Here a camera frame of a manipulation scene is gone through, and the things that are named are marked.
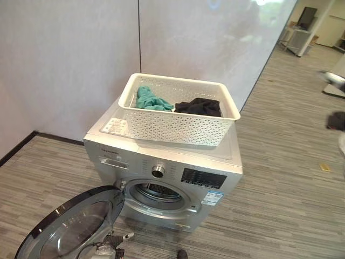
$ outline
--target brand logo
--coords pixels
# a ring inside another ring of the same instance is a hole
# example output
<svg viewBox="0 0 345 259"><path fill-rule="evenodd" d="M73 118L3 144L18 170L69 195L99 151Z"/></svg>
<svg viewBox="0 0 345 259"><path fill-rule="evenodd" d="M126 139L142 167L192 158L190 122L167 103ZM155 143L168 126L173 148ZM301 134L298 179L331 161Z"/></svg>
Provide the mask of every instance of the brand logo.
<svg viewBox="0 0 345 259"><path fill-rule="evenodd" d="M106 149L104 149L104 148L101 148L101 150L104 151L104 152L106 152L106 153L112 153L112 154L118 155L118 152L106 150Z"/></svg>

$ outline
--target washing machine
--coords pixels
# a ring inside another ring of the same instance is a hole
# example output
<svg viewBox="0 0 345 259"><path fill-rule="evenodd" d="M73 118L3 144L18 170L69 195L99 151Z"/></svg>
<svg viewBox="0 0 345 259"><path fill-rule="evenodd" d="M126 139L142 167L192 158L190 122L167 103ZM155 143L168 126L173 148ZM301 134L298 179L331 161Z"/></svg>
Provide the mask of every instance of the washing machine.
<svg viewBox="0 0 345 259"><path fill-rule="evenodd" d="M15 259L75 259L85 248L104 244L119 215L193 231L242 176L235 125L217 147L135 140L116 101L84 143L104 185L48 214Z"/></svg>
<svg viewBox="0 0 345 259"><path fill-rule="evenodd" d="M243 172L235 125L217 147L132 139L117 101L84 143L102 182L124 192L121 215L167 228L195 230Z"/></svg>

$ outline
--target digital display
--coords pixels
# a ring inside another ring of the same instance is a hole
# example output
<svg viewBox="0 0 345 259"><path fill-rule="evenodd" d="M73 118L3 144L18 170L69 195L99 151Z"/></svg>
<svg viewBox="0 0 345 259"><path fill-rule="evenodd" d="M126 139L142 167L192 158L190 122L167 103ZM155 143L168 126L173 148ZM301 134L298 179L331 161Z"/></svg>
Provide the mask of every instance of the digital display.
<svg viewBox="0 0 345 259"><path fill-rule="evenodd" d="M225 175L211 174L194 169L185 168L181 182L191 183L192 185L199 185L220 189L226 179Z"/></svg>

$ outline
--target label sticker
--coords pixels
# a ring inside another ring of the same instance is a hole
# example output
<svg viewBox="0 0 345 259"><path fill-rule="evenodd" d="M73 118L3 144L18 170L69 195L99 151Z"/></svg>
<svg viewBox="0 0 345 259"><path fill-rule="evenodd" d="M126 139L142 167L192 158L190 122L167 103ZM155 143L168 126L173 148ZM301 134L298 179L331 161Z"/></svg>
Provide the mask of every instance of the label sticker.
<svg viewBox="0 0 345 259"><path fill-rule="evenodd" d="M224 196L224 193L215 192L214 190L210 190L206 194L204 201L210 201L210 202L217 203L223 196Z"/></svg>
<svg viewBox="0 0 345 259"><path fill-rule="evenodd" d="M101 131L106 133L130 136L127 121L117 118L111 118Z"/></svg>
<svg viewBox="0 0 345 259"><path fill-rule="evenodd" d="M202 201L201 203L202 203L202 204L206 204L206 205L211 205L211 206L216 205L215 202L210 202L210 201Z"/></svg>

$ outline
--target small yellow object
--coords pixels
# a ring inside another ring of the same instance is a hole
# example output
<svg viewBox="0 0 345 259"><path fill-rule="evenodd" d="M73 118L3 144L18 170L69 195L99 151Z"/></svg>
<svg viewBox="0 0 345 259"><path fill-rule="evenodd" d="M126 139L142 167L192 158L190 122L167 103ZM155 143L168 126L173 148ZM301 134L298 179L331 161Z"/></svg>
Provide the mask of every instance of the small yellow object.
<svg viewBox="0 0 345 259"><path fill-rule="evenodd" d="M326 171L326 172L330 172L330 168L329 168L328 164L321 163L320 167L321 167L321 170Z"/></svg>

